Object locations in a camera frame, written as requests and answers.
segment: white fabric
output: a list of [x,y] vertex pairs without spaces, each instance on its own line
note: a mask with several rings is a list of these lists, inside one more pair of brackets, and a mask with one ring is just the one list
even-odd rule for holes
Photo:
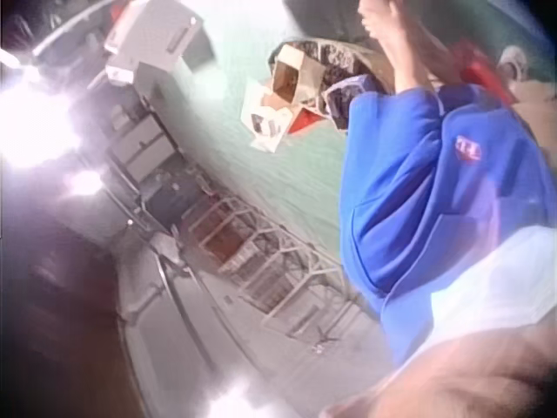
[[412,359],[444,341],[542,320],[557,305],[556,258],[557,230],[518,231],[450,287],[432,294],[433,330]]

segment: blue jacket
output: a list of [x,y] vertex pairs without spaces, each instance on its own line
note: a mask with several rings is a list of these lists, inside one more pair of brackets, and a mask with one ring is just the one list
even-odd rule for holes
[[557,225],[554,180],[498,99],[463,84],[352,102],[341,257],[396,362],[431,330],[431,294],[530,225]]

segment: green floor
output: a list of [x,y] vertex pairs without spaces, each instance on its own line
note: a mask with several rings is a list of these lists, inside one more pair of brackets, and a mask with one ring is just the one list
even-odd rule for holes
[[[539,77],[554,74],[553,58],[541,56],[525,30],[483,0],[418,1],[426,26],[444,42],[467,37],[493,57],[506,45],[519,44],[532,53]],[[195,73],[181,64],[160,83],[153,104],[184,150],[215,178],[338,257],[343,136],[324,122],[290,137],[276,154],[264,154],[249,146],[251,136],[239,120],[246,81],[270,77],[271,50],[285,38],[305,34],[279,0],[189,5],[205,20],[216,63]],[[353,27],[355,10],[343,14],[356,37],[362,30]]]

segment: person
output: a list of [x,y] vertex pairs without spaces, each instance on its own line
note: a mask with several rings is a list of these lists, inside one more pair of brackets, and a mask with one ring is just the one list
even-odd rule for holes
[[359,12],[396,95],[352,102],[341,258],[398,369],[323,416],[519,416],[557,366],[554,178],[512,108],[451,65],[433,88],[401,0]]

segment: red logo patch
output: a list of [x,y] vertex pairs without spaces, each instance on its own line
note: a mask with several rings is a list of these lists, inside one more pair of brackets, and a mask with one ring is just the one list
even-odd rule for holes
[[458,136],[454,146],[460,159],[471,162],[481,160],[480,144],[473,142],[468,138]]

